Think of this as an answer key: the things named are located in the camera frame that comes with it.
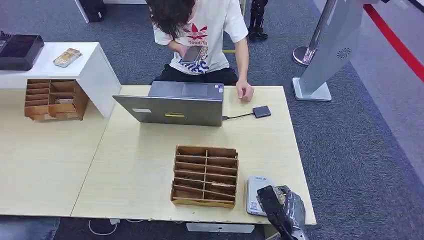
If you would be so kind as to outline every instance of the white kiosk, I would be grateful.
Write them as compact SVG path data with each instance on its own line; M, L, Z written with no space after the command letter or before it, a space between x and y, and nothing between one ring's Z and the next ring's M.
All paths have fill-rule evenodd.
M361 29L363 5L376 4L380 0L337 0L326 4L324 11L333 11L331 22L319 49L309 49L309 66L300 77L293 78L297 100L330 101L332 96L326 81L339 71L356 50Z

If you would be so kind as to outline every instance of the black robot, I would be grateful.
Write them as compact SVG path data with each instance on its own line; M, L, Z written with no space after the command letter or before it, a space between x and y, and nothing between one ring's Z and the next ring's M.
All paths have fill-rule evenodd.
M252 0L249 25L249 39L251 41L255 41L256 39L265 40L268 38L268 34L265 34L262 28L265 6L267 3L268 0Z

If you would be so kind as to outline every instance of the hand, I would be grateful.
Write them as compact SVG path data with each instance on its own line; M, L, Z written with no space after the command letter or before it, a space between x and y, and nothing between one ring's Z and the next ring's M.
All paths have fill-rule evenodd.
M181 58L184 58L184 55L186 55L187 49L189 49L188 46L178 43L177 53L180 55Z
M252 100L255 90L246 79L238 79L235 88L237 89L238 99L245 102L250 102Z

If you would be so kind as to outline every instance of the cardboard sorting box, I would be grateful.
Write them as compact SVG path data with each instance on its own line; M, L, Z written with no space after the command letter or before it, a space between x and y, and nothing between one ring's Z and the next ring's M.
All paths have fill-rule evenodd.
M171 201L234 208L238 153L232 148L176 146Z
M83 120L88 101L75 79L28 79L24 115L35 121Z

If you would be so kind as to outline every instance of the stanchion base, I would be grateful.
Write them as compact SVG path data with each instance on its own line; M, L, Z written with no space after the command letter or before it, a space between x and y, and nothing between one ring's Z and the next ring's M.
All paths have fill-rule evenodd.
M304 56L305 53L308 49L308 46L298 46L293 50L293 54L291 56L291 58L293 59L293 61L297 64L299 64L300 66L303 67L307 67L309 64L303 62L304 61Z
M312 94L302 94L301 86L299 85L300 77L293 78L293 89L296 95L296 99L299 101L331 101L332 97L329 91L327 83L324 82L316 91Z

